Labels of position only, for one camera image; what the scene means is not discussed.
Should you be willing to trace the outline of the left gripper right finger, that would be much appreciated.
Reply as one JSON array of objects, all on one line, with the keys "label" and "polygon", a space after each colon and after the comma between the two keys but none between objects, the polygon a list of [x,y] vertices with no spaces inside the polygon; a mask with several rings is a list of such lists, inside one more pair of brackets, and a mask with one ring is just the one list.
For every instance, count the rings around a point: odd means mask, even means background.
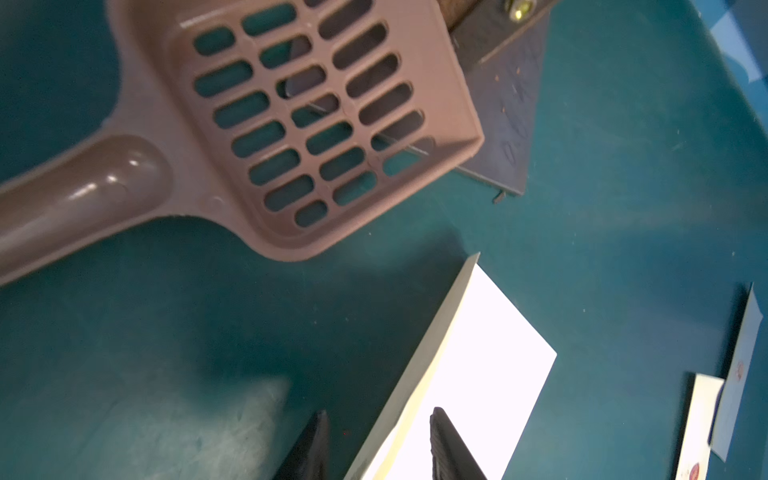
[{"label": "left gripper right finger", "polygon": [[447,413],[440,407],[435,407],[430,416],[430,446],[434,480],[486,480]]}]

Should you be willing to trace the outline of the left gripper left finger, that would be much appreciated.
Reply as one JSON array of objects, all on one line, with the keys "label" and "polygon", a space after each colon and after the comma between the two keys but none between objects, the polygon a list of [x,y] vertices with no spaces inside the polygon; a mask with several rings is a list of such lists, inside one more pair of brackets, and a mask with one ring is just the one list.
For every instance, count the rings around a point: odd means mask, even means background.
[{"label": "left gripper left finger", "polygon": [[277,470],[274,480],[326,480],[330,458],[330,422],[316,411]]}]

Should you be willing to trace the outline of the white paper sheet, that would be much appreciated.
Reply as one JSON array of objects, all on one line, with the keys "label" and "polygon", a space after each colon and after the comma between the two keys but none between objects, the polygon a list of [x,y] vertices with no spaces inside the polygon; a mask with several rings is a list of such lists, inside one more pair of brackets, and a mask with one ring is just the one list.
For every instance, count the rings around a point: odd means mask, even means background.
[{"label": "white paper sheet", "polygon": [[442,408],[486,479],[503,477],[557,357],[470,256],[349,467],[348,479],[433,479]]}]

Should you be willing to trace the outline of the yellow envelope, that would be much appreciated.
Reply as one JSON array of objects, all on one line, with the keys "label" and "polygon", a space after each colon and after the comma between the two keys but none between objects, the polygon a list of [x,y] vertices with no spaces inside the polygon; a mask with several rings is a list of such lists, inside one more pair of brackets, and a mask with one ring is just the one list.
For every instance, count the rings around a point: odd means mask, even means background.
[{"label": "yellow envelope", "polygon": [[674,479],[706,478],[711,454],[710,434],[724,382],[714,376],[695,375]]}]

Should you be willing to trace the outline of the grey envelope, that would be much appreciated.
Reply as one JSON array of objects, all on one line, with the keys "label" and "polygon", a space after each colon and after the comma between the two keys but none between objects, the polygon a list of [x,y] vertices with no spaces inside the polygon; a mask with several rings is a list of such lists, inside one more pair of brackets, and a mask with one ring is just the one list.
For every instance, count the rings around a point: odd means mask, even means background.
[{"label": "grey envelope", "polygon": [[727,376],[719,397],[710,447],[723,462],[727,461],[733,433],[742,402],[751,360],[764,316],[751,284],[739,324],[738,335],[729,363]]}]

